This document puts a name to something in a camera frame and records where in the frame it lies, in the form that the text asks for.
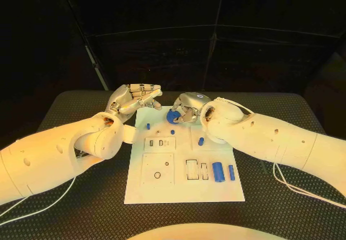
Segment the dark background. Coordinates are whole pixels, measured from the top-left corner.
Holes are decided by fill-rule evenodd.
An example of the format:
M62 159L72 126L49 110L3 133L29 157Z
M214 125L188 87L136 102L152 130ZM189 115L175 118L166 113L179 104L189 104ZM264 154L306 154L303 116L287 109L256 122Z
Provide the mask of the dark background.
M64 91L104 89L96 67L110 90L152 83L163 91L297 93L326 133L346 138L346 1L6 4L2 148L35 133Z

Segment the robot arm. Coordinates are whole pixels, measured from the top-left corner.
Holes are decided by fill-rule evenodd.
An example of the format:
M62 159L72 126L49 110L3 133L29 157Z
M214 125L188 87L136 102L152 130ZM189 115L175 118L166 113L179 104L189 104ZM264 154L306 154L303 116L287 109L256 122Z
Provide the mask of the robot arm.
M253 157L289 165L323 179L346 196L346 141L251 112L217 98L204 104L201 124L217 143Z
M142 107L162 109L159 85L123 85L106 112L18 140L0 151L0 205L42 193L71 180L134 143L136 128L124 125Z

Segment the blue object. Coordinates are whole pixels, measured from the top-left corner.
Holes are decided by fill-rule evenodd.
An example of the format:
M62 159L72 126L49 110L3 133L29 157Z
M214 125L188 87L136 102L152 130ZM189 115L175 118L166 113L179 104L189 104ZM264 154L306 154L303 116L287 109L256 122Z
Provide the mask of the blue object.
M181 112L179 111L172 111L172 109L169 110L169 112L168 112L168 122L170 123L170 124L179 124L178 122L173 122L173 120L176 119L176 118L179 118L182 116L182 114L181 114Z
M222 163L220 161L212 164L212 171L214 171L215 182L217 183L225 182Z
M199 145L199 146L202 146L202 145L204 145L204 143L205 143L205 138L204 138L204 137L201 137L201 138L199 138L199 141L198 141L198 145Z
M228 165L228 169L230 169L231 181L235 181L237 177L235 177L234 165Z

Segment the gray fabric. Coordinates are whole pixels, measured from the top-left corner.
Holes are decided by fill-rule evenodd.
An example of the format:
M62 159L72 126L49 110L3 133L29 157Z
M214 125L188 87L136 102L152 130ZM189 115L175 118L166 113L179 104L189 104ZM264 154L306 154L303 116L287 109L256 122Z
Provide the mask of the gray fabric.
M91 117L106 109L111 91L68 91L58 97L39 131ZM172 105L181 92L158 98ZM290 93L204 92L224 97L254 112L325 133L305 99ZM136 116L127 121L134 126ZM44 213L0 227L0 239L126 239L155 228L183 223L221 223L257 229L292 240L346 239L346 211L292 192L273 177L273 164L235 150L245 202L202 202L124 205L132 145L116 157L77 177L70 193ZM343 204L335 188L303 171L281 167L287 181ZM32 196L2 217L9 220L45 208L70 183ZM0 206L3 212L13 203Z

